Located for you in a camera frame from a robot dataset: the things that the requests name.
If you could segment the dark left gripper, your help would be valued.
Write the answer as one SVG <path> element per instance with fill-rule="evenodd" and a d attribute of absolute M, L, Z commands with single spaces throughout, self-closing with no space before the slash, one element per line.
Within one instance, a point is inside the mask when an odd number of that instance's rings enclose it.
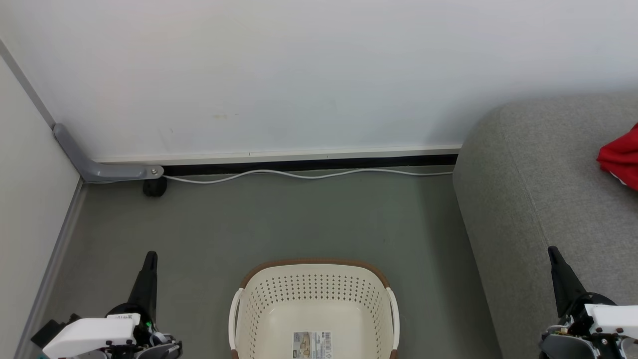
<path fill-rule="evenodd" d="M 153 335 L 157 318 L 157 267 L 158 255 L 148 251 L 144 263 L 135 280 L 128 302 L 117 305 L 106 315 L 107 318 L 123 318 L 128 315 L 139 316 L 135 325 L 134 338 L 138 345 L 156 346 Z"/>

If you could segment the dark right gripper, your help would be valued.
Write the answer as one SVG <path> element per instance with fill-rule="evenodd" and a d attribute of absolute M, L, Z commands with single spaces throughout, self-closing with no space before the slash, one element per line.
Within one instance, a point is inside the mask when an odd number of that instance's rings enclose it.
<path fill-rule="evenodd" d="M 604 295 L 588 293 L 557 247 L 548 247 L 548 255 L 560 325 L 567 326 L 572 336 L 589 336 L 593 319 L 584 305 L 616 305 L 615 302 Z"/>

